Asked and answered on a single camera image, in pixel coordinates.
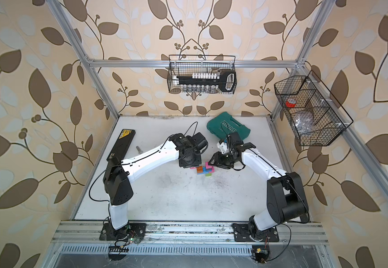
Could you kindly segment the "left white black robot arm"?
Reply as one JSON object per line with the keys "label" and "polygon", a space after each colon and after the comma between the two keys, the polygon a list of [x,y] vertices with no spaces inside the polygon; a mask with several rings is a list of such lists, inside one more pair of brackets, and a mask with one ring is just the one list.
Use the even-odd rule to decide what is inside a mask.
{"label": "left white black robot arm", "polygon": [[128,220],[128,201],[134,192],[131,186],[144,174],[155,168],[178,161],[181,168],[196,168],[202,164],[201,155],[209,144],[201,133],[193,136],[174,134],[165,142],[146,153],[129,159],[116,157],[108,160],[104,171],[104,190],[108,198],[108,224],[104,225],[106,235],[112,240],[131,239],[136,233],[130,228]]}

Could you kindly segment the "light blue long lego brick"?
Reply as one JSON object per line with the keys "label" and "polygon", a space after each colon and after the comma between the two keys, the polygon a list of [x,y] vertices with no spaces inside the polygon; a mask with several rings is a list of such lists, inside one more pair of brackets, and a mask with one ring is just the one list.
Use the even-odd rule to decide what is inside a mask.
{"label": "light blue long lego brick", "polygon": [[204,166],[197,167],[196,172],[197,172],[197,175],[208,173],[207,169]]}

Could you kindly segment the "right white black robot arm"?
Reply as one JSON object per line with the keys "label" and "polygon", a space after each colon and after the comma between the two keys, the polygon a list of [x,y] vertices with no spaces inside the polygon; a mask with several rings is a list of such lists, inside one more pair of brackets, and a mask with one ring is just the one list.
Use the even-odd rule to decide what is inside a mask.
{"label": "right white black robot arm", "polygon": [[243,168],[251,168],[267,183],[266,209],[251,216],[245,229],[234,224],[235,232],[252,241],[263,242],[274,235],[278,225],[297,218],[298,223],[309,223],[307,198],[301,177],[297,173],[289,173],[272,164],[250,142],[222,141],[217,147],[219,151],[210,159],[209,165],[229,170],[240,163]]}

